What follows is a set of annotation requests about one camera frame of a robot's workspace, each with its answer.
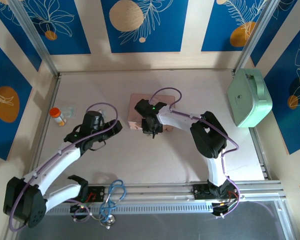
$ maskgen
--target pill bottle cap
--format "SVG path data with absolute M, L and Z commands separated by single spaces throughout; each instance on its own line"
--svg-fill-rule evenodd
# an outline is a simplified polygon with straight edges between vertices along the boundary
M 54 107 L 54 108 L 51 108 L 50 109 L 50 116 L 51 117 L 53 117 L 53 118 L 57 118 L 57 117 L 59 117 L 60 116 L 60 114 L 61 114 L 61 111 L 60 111 L 60 109 L 59 108 L 57 108 L 57 107 Z

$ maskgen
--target orange circle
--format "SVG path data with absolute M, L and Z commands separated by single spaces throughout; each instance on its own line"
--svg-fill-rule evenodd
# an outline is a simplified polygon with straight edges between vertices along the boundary
M 295 95 L 291 95 L 289 98 L 288 98 L 288 106 L 289 108 L 291 108 L 292 110 L 296 109 L 298 107 L 298 97 L 295 96 Z
M 47 39 L 49 39 L 49 40 L 51 40 L 51 41 L 56 40 L 57 37 L 58 37 L 57 34 L 56 34 L 54 31 L 50 31 L 50 30 L 46 31 L 46 32 L 44 33 L 44 35 L 45 35 L 45 37 L 46 37 Z
M 0 87 L 0 119 L 13 123 L 19 113 L 20 102 L 16 91 L 9 86 Z
M 50 109 L 49 114 L 50 114 L 51 117 L 57 118 L 57 117 L 60 116 L 61 111 L 60 111 L 59 108 L 53 107 L 53 108 Z
M 234 47 L 244 47 L 255 25 L 254 21 L 249 21 L 238 26 L 230 36 L 230 44 Z
M 143 43 L 146 42 L 146 39 L 145 39 L 144 37 L 140 37 L 140 38 L 139 38 L 139 42 L 143 44 Z

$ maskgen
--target metal bar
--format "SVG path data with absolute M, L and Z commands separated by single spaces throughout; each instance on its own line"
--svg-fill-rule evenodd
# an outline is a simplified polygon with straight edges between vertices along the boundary
M 285 236 L 285 239 L 295 240 L 292 223 L 290 222 L 290 218 L 288 215 L 288 211 L 286 209 L 285 204 L 283 204 L 282 200 L 274 201 L 276 212 L 278 214 L 282 230 Z
M 53 208 L 46 213 L 47 216 L 72 215 L 70 206 L 64 204 L 60 208 Z M 100 204 L 94 204 L 90 207 L 90 212 L 94 215 L 99 214 Z M 114 214 L 183 214 L 183 213 L 212 213 L 211 203 L 191 202 L 191 203 L 161 203 L 161 204 L 120 204 L 112 211 Z
M 57 77 L 58 76 L 57 68 L 53 63 L 50 54 L 48 52 L 48 49 L 46 48 L 44 42 L 42 41 L 38 31 L 33 25 L 30 17 L 28 16 L 22 2 L 19 0 L 7 0 L 7 3 L 12 13 L 14 14 L 15 18 L 18 20 L 23 31 L 31 41 L 33 47 L 39 54 L 40 58 L 46 63 L 51 73 L 55 77 Z
M 38 144 L 35 148 L 34 157 L 33 157 L 31 167 L 30 167 L 30 170 L 29 170 L 30 172 L 38 166 L 40 156 L 41 156 L 41 152 L 42 152 L 42 148 L 44 146 L 48 126 L 49 126 L 49 121 L 50 121 L 49 109 L 51 109 L 55 104 L 58 89 L 59 89 L 59 85 L 60 85 L 60 77 L 58 77 L 58 79 L 55 81 L 55 85 L 54 85 L 54 89 L 53 89 L 52 96 L 51 96 L 51 99 L 50 99 L 50 103 L 49 103 L 48 108 L 46 110 L 46 116 L 45 116 L 44 123 L 43 123 L 42 128 L 41 128 L 40 139 L 39 139 L 39 142 L 38 142 Z
M 193 182 L 165 182 L 165 183 L 128 183 L 125 184 L 126 187 L 129 188 L 154 188 L 154 187 L 176 187 L 176 186 L 192 186 L 193 184 L 206 184 L 206 181 L 193 181 Z M 267 186 L 273 187 L 273 185 L 280 185 L 280 180 L 271 180 L 271 181 L 264 181 L 264 180 L 246 180 L 246 181 L 235 181 L 237 185 L 253 185 L 258 184 L 260 186 Z M 110 184 L 89 184 L 89 186 L 105 186 L 108 187 Z
M 291 225 L 291 229 L 292 229 L 292 232 L 293 232 L 293 235 L 295 237 L 296 240 L 300 240 L 300 232 L 298 230 L 298 226 L 297 226 L 297 223 L 293 217 L 293 214 L 291 212 L 291 209 L 290 209 L 290 206 L 288 205 L 288 201 L 287 200 L 284 200 L 282 201 L 282 204 L 283 204 L 283 207 L 285 209 L 285 212 L 287 214 L 287 217 L 288 217 L 288 221 Z
M 234 67 L 234 73 L 236 74 L 240 68 L 244 68 L 251 53 L 255 49 L 262 33 L 264 32 L 269 20 L 271 19 L 273 13 L 275 12 L 280 0 L 264 0 L 267 1 L 264 9 L 262 10 L 259 19 L 256 21 L 255 27 L 246 42 L 241 55 Z
M 283 191 L 283 186 L 278 181 L 259 181 L 258 183 L 238 183 L 241 191 L 241 201 L 273 201 L 284 200 L 286 194 Z M 126 196 L 119 202 L 119 204 L 139 205 L 139 204 L 190 204 L 190 203 L 219 203 L 224 199 L 208 199 L 208 200 L 195 200 L 192 193 L 192 185 L 165 185 L 163 187 L 146 185 L 143 187 L 135 187 L 126 185 Z M 112 201 L 117 202 L 121 197 L 121 192 L 112 193 Z M 105 189 L 104 197 L 108 196 L 108 187 Z
M 271 180 L 271 176 L 269 175 L 267 165 L 266 165 L 266 159 L 267 158 L 266 158 L 265 152 L 263 150 L 263 147 L 261 145 L 261 142 L 260 142 L 260 139 L 259 139 L 259 136 L 258 136 L 258 132 L 257 132 L 255 127 L 249 127 L 249 131 L 250 131 L 250 134 L 251 134 L 254 149 L 256 151 L 256 155 L 258 156 L 259 162 L 261 164 L 263 164 L 266 176 L 269 180 Z

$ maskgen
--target box handle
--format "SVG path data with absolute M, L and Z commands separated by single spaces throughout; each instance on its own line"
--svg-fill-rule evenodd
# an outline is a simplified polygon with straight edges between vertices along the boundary
M 246 74 L 246 77 L 249 80 L 252 80 L 252 81 L 255 82 L 256 94 L 258 96 L 259 101 L 266 101 L 266 99 L 265 99 L 265 84 L 264 84 L 264 81 L 263 81 L 262 77 L 253 76 L 253 75 L 250 75 L 250 74 Z

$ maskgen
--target white wall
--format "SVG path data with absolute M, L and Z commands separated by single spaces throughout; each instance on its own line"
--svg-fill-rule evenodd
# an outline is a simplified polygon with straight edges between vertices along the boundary
M 240 51 L 201 52 L 216 0 L 189 0 L 180 52 L 111 53 L 100 0 L 74 0 L 91 54 L 53 55 L 60 72 L 233 69 Z
M 300 0 L 262 56 L 256 68 L 265 76 L 300 30 Z M 258 126 L 267 166 L 273 179 L 281 180 L 300 232 L 300 150 L 289 155 L 280 129 L 271 112 Z
M 8 222 L 8 216 L 3 213 L 7 182 L 14 176 L 21 177 L 29 170 L 38 140 L 39 126 L 43 123 L 42 117 L 45 115 L 53 84 L 52 75 L 45 64 L 42 64 L 37 72 L 1 21 L 0 47 L 32 85 L 8 159 L 7 161 L 0 159 L 0 239 L 2 239 Z

